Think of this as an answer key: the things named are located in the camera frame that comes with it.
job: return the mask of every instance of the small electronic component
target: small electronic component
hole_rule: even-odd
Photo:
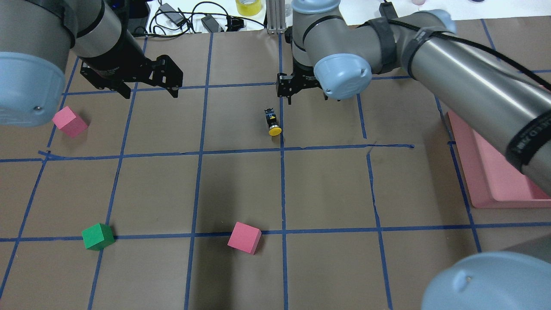
[[[273,108],[264,110],[266,113],[266,122],[268,122],[268,134],[272,137],[276,137],[281,133],[281,127],[279,127],[276,112]]]
[[[167,3],[160,6],[159,10],[178,27],[183,25],[186,21],[180,13],[177,13],[177,11]]]
[[[216,21],[212,15],[208,14],[207,16],[201,18],[201,23],[203,23],[203,26],[208,30],[210,33],[223,33],[224,29],[220,24]]]

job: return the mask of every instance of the power adapter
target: power adapter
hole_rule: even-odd
[[[159,10],[178,27],[186,22],[186,19],[180,13],[176,13],[176,10],[167,3],[160,6]]]
[[[222,26],[216,21],[212,15],[208,14],[207,16],[201,18],[201,23],[203,23],[203,26],[208,30],[210,33],[223,33],[224,29],[222,29]]]

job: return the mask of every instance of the yellow tape roll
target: yellow tape roll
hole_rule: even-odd
[[[235,0],[237,11],[243,16],[253,16],[260,12],[262,3],[260,0]]]

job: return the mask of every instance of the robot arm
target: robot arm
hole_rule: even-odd
[[[178,97],[182,71],[167,55],[145,57],[123,24],[104,0],[0,1],[0,124],[37,126],[52,119],[69,49],[98,89],[129,99],[125,82],[144,82]]]
[[[350,98],[369,85],[372,73],[402,67],[551,195],[550,92],[468,46],[430,36],[456,31],[443,10],[389,16],[419,31],[385,18],[352,30],[339,3],[293,1],[292,34],[287,32],[286,40],[292,44],[294,73],[278,74],[279,97],[319,87],[326,99]],[[381,12],[388,15],[384,7]]]

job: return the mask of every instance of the blue tape line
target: blue tape line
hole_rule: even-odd
[[[203,89],[203,88],[205,88],[204,85],[198,85],[198,86],[182,86],[182,87],[179,87],[178,89],[182,90],[182,89]],[[156,92],[157,90],[165,90],[165,88],[162,88],[162,87],[139,88],[137,91],[138,92]]]
[[[390,281],[388,280],[388,269],[386,266],[386,255],[385,255],[385,245],[382,239],[382,229],[381,229],[381,219],[379,218],[379,213],[377,212],[377,203],[375,202],[375,190],[373,185],[373,168],[371,167],[371,155],[366,156],[368,162],[368,173],[369,173],[369,185],[371,189],[371,199],[373,201],[373,212],[375,213],[375,223],[377,225],[377,235],[379,237],[379,251],[381,252],[381,264],[382,264],[382,273],[385,280],[385,290],[386,290],[386,302],[388,308],[392,308],[392,296],[390,293]]]
[[[203,154],[234,154],[234,153],[258,153],[279,152],[280,148],[252,148],[252,149],[228,149],[223,151],[203,151]]]
[[[42,178],[42,173],[44,172],[44,168],[46,168],[47,162],[48,162],[47,159],[45,159],[42,162],[42,167],[40,167],[40,171],[38,172],[38,176],[36,177],[36,182],[33,187],[33,191],[31,192],[29,202],[27,203],[27,208],[25,209],[25,214],[23,215],[23,221],[21,222],[21,226],[19,227],[19,233],[17,234],[17,239],[15,241],[15,244],[13,245],[12,255],[9,258],[8,266],[6,268],[6,273],[4,274],[4,279],[2,280],[2,286],[0,286],[0,298],[2,298],[2,294],[4,294],[4,288],[6,287],[6,282],[8,281],[9,272],[12,269],[13,260],[15,258],[15,252],[17,252],[17,248],[19,247],[19,242],[23,235],[23,230],[25,229],[25,224],[27,223],[27,218],[29,217],[31,206],[33,205],[36,189],[38,188],[38,184],[40,183],[40,179]]]
[[[440,104],[440,100],[436,95],[434,95],[434,100],[436,101],[436,107],[438,108],[438,112],[440,113],[440,119],[442,120],[442,124],[444,125],[444,128],[446,128],[448,137],[450,138],[450,141],[453,141],[453,135],[451,133],[450,127],[446,123],[446,118],[444,117],[444,111],[442,111],[442,105]]]
[[[69,81],[67,81],[67,87],[65,88],[65,92],[63,93],[63,99],[61,100],[61,105],[58,111],[61,111],[61,109],[63,109],[63,107],[65,106],[65,100],[67,99],[67,93],[69,92],[69,87],[71,87],[71,83],[73,82],[73,77],[74,77],[75,70],[77,69],[78,60],[79,60],[78,57],[74,60],[73,70],[71,71],[71,75],[69,76]],[[46,145],[47,148],[52,146],[53,135],[55,132],[56,132],[56,125],[52,127],[52,132],[50,133],[50,138],[48,139],[48,144]]]
[[[163,157],[163,156],[186,156],[199,155],[199,152],[184,152],[184,153],[150,153],[150,154],[125,154],[123,158],[138,158],[138,157]]]
[[[332,145],[332,146],[307,146],[307,147],[284,147],[285,151],[308,151],[319,149],[346,149],[346,148],[366,148],[366,147],[405,147],[415,148],[415,145],[410,144],[391,144],[391,145],[376,145],[376,144],[360,144],[360,145]],[[258,153],[258,152],[280,152],[279,148],[252,148],[252,149],[226,149],[221,151],[203,151],[203,154],[234,154],[234,153]],[[136,157],[157,157],[157,156],[187,156],[187,155],[199,155],[198,152],[170,152],[170,153],[143,153],[143,154],[123,154],[123,155],[109,155],[109,156],[85,156],[85,157],[66,157],[55,154],[38,151],[39,154],[48,156],[49,161],[98,161],[103,159],[120,159],[120,158],[136,158]],[[40,158],[22,158],[22,159],[5,159],[5,161],[11,162],[33,162],[41,161]]]
[[[142,47],[142,53],[145,54],[145,49],[147,48],[147,38],[144,39],[143,47]],[[134,83],[134,89],[132,92],[132,99],[130,101],[130,107],[128,109],[128,116],[126,117],[126,126],[125,126],[125,133],[122,136],[122,142],[121,142],[121,153],[118,159],[117,164],[117,172],[115,174],[115,180],[113,181],[113,189],[111,190],[111,197],[109,198],[109,206],[107,208],[107,215],[105,216],[105,224],[109,225],[110,219],[111,219],[111,212],[113,209],[113,201],[115,199],[115,192],[117,190],[117,184],[118,184],[118,177],[121,172],[122,167],[122,156],[125,153],[125,146],[126,146],[126,137],[128,135],[128,128],[130,127],[130,120],[132,119],[132,111],[134,109],[134,102],[136,101],[136,90],[138,89],[138,83]],[[92,281],[92,289],[90,290],[90,299],[88,301],[88,310],[92,309],[92,306],[94,304],[94,296],[96,292],[96,285],[98,284],[98,276],[101,268],[101,259],[103,257],[103,250],[100,250],[100,253],[98,255],[98,263],[96,264],[96,271],[94,273],[94,280]]]
[[[98,285],[102,258],[103,250],[100,250],[100,253],[98,254],[98,262],[96,263],[96,271],[94,272],[94,280],[92,281],[92,289],[90,290],[90,298],[88,299],[88,310],[92,310],[92,305],[94,304],[94,296],[96,295],[96,286]]]
[[[287,234],[376,232],[376,227],[289,229]]]
[[[491,39],[491,35],[490,35],[490,32],[488,31],[488,27],[486,26],[486,22],[484,21],[484,19],[480,19],[480,22],[482,23],[482,27],[484,28],[484,32],[486,33],[486,37],[490,42],[491,49],[495,50],[494,40]]]
[[[307,147],[286,147],[286,151],[305,151],[313,149],[343,149],[343,148],[366,148],[366,147],[405,147],[415,148],[411,144],[391,144],[391,145],[376,145],[376,144],[359,144],[359,145],[333,145],[333,146],[307,146]]]
[[[242,83],[242,84],[220,84],[220,85],[209,85],[210,88],[225,88],[225,87],[247,87],[247,86],[267,86],[275,85],[275,82],[264,82],[264,83]]]
[[[487,223],[475,224],[476,228],[511,228],[511,227],[546,227],[551,222],[526,222],[526,223]],[[451,229],[471,229],[471,225],[428,225],[428,226],[388,226],[388,227],[355,227],[355,228],[312,228],[312,229],[286,229],[285,234],[316,234],[316,233],[355,233],[355,232],[401,232],[401,231],[442,231]],[[283,230],[262,231],[262,234],[278,235]],[[196,233],[196,238],[227,237],[231,232]],[[115,236],[115,239],[164,239],[164,238],[189,238],[191,233],[168,233],[168,234],[131,234]],[[21,238],[0,238],[0,242],[47,242],[82,240],[82,236],[61,236],[61,237],[21,237]]]
[[[469,204],[469,199],[467,198],[467,192],[465,191],[465,186],[463,184],[463,179],[461,178],[461,172],[459,170],[459,164],[457,163],[457,157],[455,156],[455,151],[451,144],[448,145],[450,148],[451,157],[453,160],[453,166],[455,167],[455,173],[457,175],[457,180],[459,181],[459,186],[461,188],[461,195],[463,196],[463,203],[465,204],[465,209],[467,210],[467,216],[469,217],[469,223],[471,224],[471,230],[473,232],[474,243],[477,247],[477,252],[482,252],[480,248],[480,241],[478,240],[477,227],[474,224],[473,215],[471,214],[471,206]]]
[[[114,236],[115,240],[189,238],[190,233],[130,234]]]
[[[203,101],[203,124],[201,125],[201,142],[199,144],[199,160],[197,163],[197,177],[195,182],[195,200],[193,202],[193,217],[191,222],[191,239],[190,239],[190,252],[187,258],[187,278],[186,278],[186,294],[184,297],[183,308],[188,309],[190,304],[190,286],[191,286],[191,271],[193,266],[193,249],[195,247],[195,232],[197,227],[197,209],[199,205],[199,185],[201,183],[201,169],[203,164],[203,150],[205,140],[205,127],[207,123],[207,102],[208,102],[208,89],[210,80],[210,62],[212,60],[212,42],[214,35],[210,34],[209,46],[208,46],[208,61],[207,61],[207,77],[205,79],[205,96]]]
[[[360,114],[361,134],[364,136],[364,139],[367,139],[368,135],[365,132],[364,109],[361,106],[360,94],[356,94],[356,100],[358,101],[358,112]]]
[[[117,92],[113,90],[92,90],[89,92],[73,92],[73,93],[67,93],[68,96],[75,96],[75,95],[93,95],[93,94],[116,94]]]
[[[407,78],[411,78],[411,76],[374,77],[372,79],[407,79]]]
[[[74,241],[82,240],[82,236],[64,236],[64,237],[23,237],[21,242],[29,241]]]
[[[279,71],[283,72],[283,44],[281,33],[278,34],[278,57]],[[283,97],[279,98],[279,126],[284,129],[283,124]],[[289,285],[287,276],[287,214],[285,213],[285,132],[279,135],[279,148],[281,155],[281,229],[282,229],[282,261],[283,261],[283,308],[289,309]]]
[[[41,162],[42,158],[11,158],[0,159],[0,163],[22,163],[22,162]]]
[[[128,136],[128,128],[130,127],[130,121],[132,119],[132,111],[134,110],[134,102],[136,101],[136,89],[138,89],[138,83],[134,84],[134,91],[132,93],[132,100],[130,101],[130,108],[128,109],[128,116],[126,118],[125,133],[122,136],[121,153],[118,157],[117,172],[115,173],[115,180],[113,181],[113,189],[111,190],[111,197],[109,198],[109,207],[107,208],[107,215],[105,216],[105,224],[109,225],[111,220],[111,212],[113,210],[113,202],[115,200],[115,193],[117,191],[118,177],[121,173],[123,155],[125,153],[126,137]]]
[[[492,223],[492,224],[475,224],[474,226],[477,228],[540,227],[540,226],[551,226],[551,222]]]
[[[398,226],[381,227],[384,232],[404,232],[404,231],[443,231],[448,229],[471,229],[471,225],[431,225],[431,226]]]

